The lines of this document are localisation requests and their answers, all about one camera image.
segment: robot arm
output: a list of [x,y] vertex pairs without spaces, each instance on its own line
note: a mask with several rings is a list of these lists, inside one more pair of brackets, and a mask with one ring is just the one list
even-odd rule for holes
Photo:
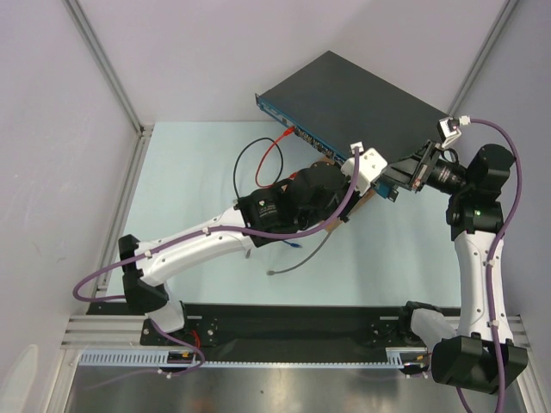
[[[352,145],[352,150],[361,143]],[[360,157],[355,195],[348,201],[339,218],[346,219],[349,211],[367,192],[387,166],[385,160],[369,149]],[[304,231],[320,221],[328,219],[344,199],[349,190],[347,176],[352,175],[355,159],[351,158],[342,168],[328,163],[315,163],[300,170],[293,180],[285,179],[254,191],[240,198],[236,206],[228,208],[221,215],[200,225],[179,232],[170,237],[149,242],[140,242],[132,235],[119,240],[121,260],[145,255],[144,259],[125,265],[123,286],[128,306],[136,312],[151,318],[161,330],[171,333],[184,328],[185,309],[170,299],[165,285],[172,276],[200,262],[230,252],[248,252],[267,243],[276,241],[259,236],[247,236],[237,231],[213,231],[217,226],[251,228],[257,231],[291,234]],[[199,237],[177,242],[185,235],[201,232]],[[152,254],[159,245],[173,243]]]

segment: purple cable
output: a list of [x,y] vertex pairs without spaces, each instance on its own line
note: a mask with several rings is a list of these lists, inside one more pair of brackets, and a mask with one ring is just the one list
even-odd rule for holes
[[468,403],[467,403],[467,400],[465,399],[465,395],[463,394],[463,391],[461,390],[460,387],[456,387],[457,389],[457,394],[459,396],[459,399],[461,400],[461,404],[463,404],[463,407],[465,408],[465,411],[467,413],[473,413],[473,411],[471,410],[471,408],[469,407]]
[[[503,239],[505,235],[505,231],[507,230],[507,227],[511,223],[511,220],[513,219],[513,216],[517,211],[518,203],[520,202],[520,195],[523,192],[523,171],[521,169],[520,157],[518,156],[517,147],[513,143],[509,134],[501,126],[496,125],[495,123],[489,120],[483,120],[483,119],[471,119],[471,123],[486,125],[494,128],[499,133],[501,133],[505,138],[505,140],[507,141],[507,144],[509,144],[511,151],[513,152],[513,156],[515,157],[515,165],[517,166],[517,191],[515,193],[515,200],[513,201],[513,205],[511,207],[509,215],[507,215],[507,218],[503,226],[501,227],[501,230],[499,230],[498,235],[496,235],[496,237],[492,242],[492,245],[490,246],[488,257],[487,257],[487,261],[490,262],[493,259],[493,255],[496,252],[499,241]],[[493,297],[492,265],[489,265],[489,264],[486,265],[486,293],[488,297],[488,309],[490,312],[490,321],[495,321],[496,305]],[[498,360],[498,380],[499,380],[498,404],[496,406],[495,411],[496,413],[501,413],[503,411],[504,403],[505,403],[505,365],[503,361],[503,354],[501,353],[501,345],[499,344],[498,328],[495,325],[492,326],[492,339],[496,349],[496,359]],[[457,393],[459,394],[459,398],[461,399],[461,403],[463,404],[463,407],[465,407],[465,410],[469,413],[472,413],[473,411],[468,407],[467,400],[465,399],[465,396],[463,395],[463,392],[459,387],[457,388]]]
[[[331,225],[335,220],[338,219],[338,216],[341,214],[341,212],[344,210],[346,205],[348,204],[350,198],[352,197],[352,194],[354,194],[354,190],[356,188],[356,184],[358,182],[358,175],[360,173],[360,151],[358,148],[355,148],[354,150],[354,172],[352,173],[352,178],[350,180],[350,186],[348,190],[346,191],[346,194],[343,197],[343,200],[338,205],[335,212],[324,222],[321,224],[314,226],[313,228],[299,232],[294,234],[272,234],[270,232],[263,232],[263,231],[257,231],[252,230],[251,228],[241,228],[239,226],[231,226],[231,225],[219,225],[219,226],[213,226],[209,227],[208,230],[210,232],[220,232],[220,231],[235,231],[235,232],[241,232],[243,234],[247,235],[256,235],[258,237],[264,237],[264,238],[270,238],[270,239],[296,239],[296,238],[303,238],[303,237],[309,237],[312,234],[315,234],[316,232],[320,232],[324,230],[327,226]],[[183,243],[185,241],[190,240],[191,238],[204,236],[205,233],[203,231],[195,231],[191,232],[190,234],[182,235],[181,237],[175,238],[168,243],[164,243],[162,245],[159,245],[155,248],[151,248],[152,254],[157,254],[158,252],[162,250],[166,250],[167,248],[170,248],[178,243]],[[91,298],[91,297],[84,297],[83,295],[80,295],[78,290],[82,288],[84,284],[86,284],[89,281],[94,280],[95,278],[99,277],[102,274],[107,273],[108,271],[111,271],[115,268],[122,267],[123,265],[130,264],[132,262],[137,262],[138,260],[141,260],[145,258],[145,254],[139,254],[138,256],[133,256],[130,258],[127,258],[126,260],[122,260],[119,262],[115,262],[114,264],[108,265],[105,268],[98,269],[95,273],[92,273],[88,275],[87,277],[84,277],[82,280],[76,284],[76,286],[72,289],[72,296],[79,300],[79,301],[86,301],[88,303],[98,303],[102,301],[108,301],[111,299],[124,299],[124,295],[112,295],[109,297],[98,297],[98,298]]]
[[[201,359],[201,361],[199,361],[198,364],[192,366],[192,367],[188,367],[186,368],[185,370],[182,370],[181,372],[178,372],[178,373],[170,373],[170,376],[171,377],[178,377],[178,376],[183,376],[184,374],[189,374],[189,373],[192,373],[194,372],[195,370],[197,370],[199,367],[201,367],[203,364],[205,364],[205,355],[203,354],[203,352],[197,348],[196,346],[192,345],[192,344],[189,344],[188,342],[183,342],[182,340],[178,340],[177,338],[173,337],[173,336],[170,336],[169,334],[165,333],[164,331],[162,331],[159,326],[157,325],[157,323],[155,323],[153,320],[151,320],[152,324],[153,324],[153,327],[155,328],[155,330],[157,331],[157,333],[159,333],[161,336],[163,336],[164,338],[168,339],[168,340],[171,340],[173,342],[175,342],[176,344],[180,344],[181,346],[184,346],[184,347],[187,347],[191,350],[193,350],[193,352],[195,354],[198,354],[199,355],[199,358]],[[133,376],[137,376],[137,375],[140,375],[140,374],[144,374],[144,373],[155,373],[155,374],[158,374],[158,369],[152,369],[152,368],[143,368],[141,370],[136,370],[136,371],[133,371],[133,372],[130,372],[130,373],[126,373],[126,374],[122,374],[121,376],[118,376],[118,377],[114,377],[112,379],[109,379],[109,380],[106,380],[106,381],[103,381],[102,383],[98,383],[97,385],[91,385],[91,386],[88,386],[88,387],[84,387],[85,390],[89,391],[89,390],[95,390],[99,387],[104,387],[105,385],[111,385],[113,383],[116,383],[118,381],[121,381],[121,380],[124,380],[124,379],[127,379],[129,377],[133,377]]]

